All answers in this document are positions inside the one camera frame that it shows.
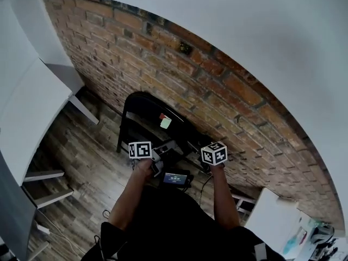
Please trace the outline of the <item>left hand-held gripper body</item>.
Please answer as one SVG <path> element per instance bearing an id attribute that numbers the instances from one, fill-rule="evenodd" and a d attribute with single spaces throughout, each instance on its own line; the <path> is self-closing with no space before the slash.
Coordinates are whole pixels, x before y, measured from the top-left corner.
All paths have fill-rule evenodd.
<path id="1" fill-rule="evenodd" d="M 150 141 L 137 141 L 128 144 L 128 153 L 130 159 L 152 159 L 152 170 L 155 177 L 159 176 L 164 167 L 164 160 L 169 155 L 169 152 L 175 148 L 175 141 L 167 141 L 157 147 L 152 147 Z"/>

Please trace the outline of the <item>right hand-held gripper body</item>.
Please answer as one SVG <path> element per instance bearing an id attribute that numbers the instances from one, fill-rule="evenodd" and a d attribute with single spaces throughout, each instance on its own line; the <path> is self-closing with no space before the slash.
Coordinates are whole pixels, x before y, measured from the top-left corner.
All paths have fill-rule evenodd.
<path id="1" fill-rule="evenodd" d="M 223 164 L 228 160 L 227 146 L 217 141 L 196 151 L 199 155 L 198 161 L 203 168 L 210 168 L 210 166 L 217 166 Z"/>

